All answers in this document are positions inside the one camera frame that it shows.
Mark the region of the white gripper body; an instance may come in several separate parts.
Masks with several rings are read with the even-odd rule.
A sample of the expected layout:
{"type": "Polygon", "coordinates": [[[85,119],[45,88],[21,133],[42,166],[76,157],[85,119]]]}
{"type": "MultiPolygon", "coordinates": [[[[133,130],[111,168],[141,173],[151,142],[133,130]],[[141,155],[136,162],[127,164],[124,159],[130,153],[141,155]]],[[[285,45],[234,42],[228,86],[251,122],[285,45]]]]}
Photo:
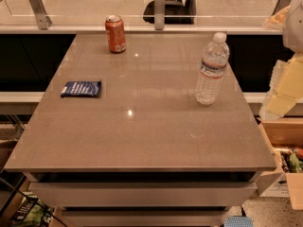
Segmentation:
{"type": "Polygon", "coordinates": [[[303,0],[294,0],[286,13],[283,44],[294,53],[303,53],[303,0]]]}

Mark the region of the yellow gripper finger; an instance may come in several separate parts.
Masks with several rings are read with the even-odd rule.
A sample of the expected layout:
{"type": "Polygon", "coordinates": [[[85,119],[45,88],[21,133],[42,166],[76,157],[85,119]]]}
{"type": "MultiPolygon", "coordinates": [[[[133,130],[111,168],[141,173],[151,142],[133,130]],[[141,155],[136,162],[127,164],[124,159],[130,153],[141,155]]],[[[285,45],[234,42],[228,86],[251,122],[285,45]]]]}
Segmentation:
{"type": "Polygon", "coordinates": [[[268,17],[262,26],[265,29],[272,29],[272,30],[281,30],[283,28],[284,22],[286,20],[286,15],[289,10],[289,6],[279,10],[274,15],[268,17]]]}
{"type": "Polygon", "coordinates": [[[278,60],[274,66],[270,90],[259,110],[263,120],[277,120],[303,98],[303,55],[293,55],[288,61],[278,60]]]}

